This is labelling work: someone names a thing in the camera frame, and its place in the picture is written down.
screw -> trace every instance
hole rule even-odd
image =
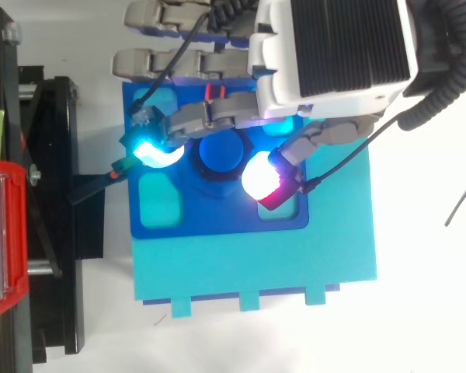
[[[74,84],[71,84],[71,87],[70,87],[70,91],[71,91],[71,98],[76,102],[78,101],[78,87]]]
[[[23,41],[21,26],[17,22],[7,23],[2,31],[2,37],[7,44],[18,46]]]
[[[38,180],[41,179],[41,171],[37,168],[37,165],[32,164],[30,167],[30,184],[35,187],[38,184]]]

metal rod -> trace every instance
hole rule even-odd
[[[54,274],[50,262],[46,259],[28,260],[28,274],[30,276],[40,276]]]
[[[19,85],[19,100],[30,101],[33,99],[34,91],[37,90],[36,84],[20,84]]]

wire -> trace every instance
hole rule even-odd
[[[454,209],[453,209],[452,212],[450,213],[449,218],[447,218],[447,221],[445,222],[445,226],[446,226],[446,227],[448,227],[449,224],[452,222],[452,219],[454,219],[454,216],[456,215],[457,210],[459,210],[459,207],[461,207],[461,205],[463,204],[463,202],[464,202],[465,199],[466,199],[466,191],[465,191],[464,194],[462,195],[462,197],[461,197],[461,199],[459,200],[459,202],[457,202],[456,207],[454,207]]]
[[[356,150],[354,150],[352,153],[350,153],[344,160],[342,160],[338,165],[330,169],[328,172],[322,174],[321,176],[315,177],[313,179],[310,179],[306,181],[304,184],[302,184],[302,193],[307,194],[309,192],[312,192],[321,182],[325,179],[328,179],[331,175],[339,171],[343,166],[346,166],[347,163],[352,161],[354,158],[356,158],[365,148],[369,146],[378,136],[383,134],[388,128],[392,126],[395,122],[398,121],[402,113],[396,115],[392,119],[390,119],[387,123],[385,123],[383,126],[380,127],[378,131],[376,131],[374,134],[372,134],[365,142],[363,142],[361,145],[357,147]]]
[[[190,33],[186,36],[185,41],[183,41],[183,44],[181,44],[181,47],[179,47],[178,51],[172,57],[172,60],[168,63],[165,69],[162,70],[161,74],[155,80],[154,84],[152,84],[152,87],[150,87],[150,89],[140,99],[136,99],[135,101],[133,101],[130,108],[127,110],[128,114],[132,116],[138,111],[140,111],[145,101],[147,101],[155,93],[158,87],[161,86],[161,84],[164,82],[164,79],[169,75],[169,73],[178,63],[179,59],[186,52],[188,46],[192,42],[193,38],[198,34],[199,29],[201,28],[201,26],[207,18],[209,18],[209,13],[204,13],[202,16],[199,17],[199,19],[195,22],[195,25],[193,26]]]

robotic hand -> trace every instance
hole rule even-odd
[[[122,139],[128,148],[143,134],[175,159],[188,140],[218,131],[293,115],[326,118],[245,167],[245,190],[270,210],[314,189],[395,121],[403,130],[419,127],[466,90],[466,0],[147,0],[129,5],[124,24],[145,35],[186,36],[176,52],[137,49],[114,57],[115,76],[153,83],[129,110],[134,130]],[[214,52],[188,51],[192,40],[215,42]],[[227,42],[248,50],[224,49]],[[164,81],[256,91],[185,105],[165,117],[143,108]],[[301,162],[321,145],[370,136],[405,90],[429,94],[333,170],[303,180]],[[258,183],[271,175],[273,184],[259,191],[255,175]]]

cyan plastic board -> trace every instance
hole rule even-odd
[[[322,147],[307,162],[308,176],[356,146]],[[367,151],[310,193],[308,206],[309,223],[299,230],[133,239],[135,298],[171,299],[178,317],[191,313],[198,295],[239,293],[242,308],[254,309],[260,291],[305,288],[306,303],[317,305],[327,284],[376,279]]]

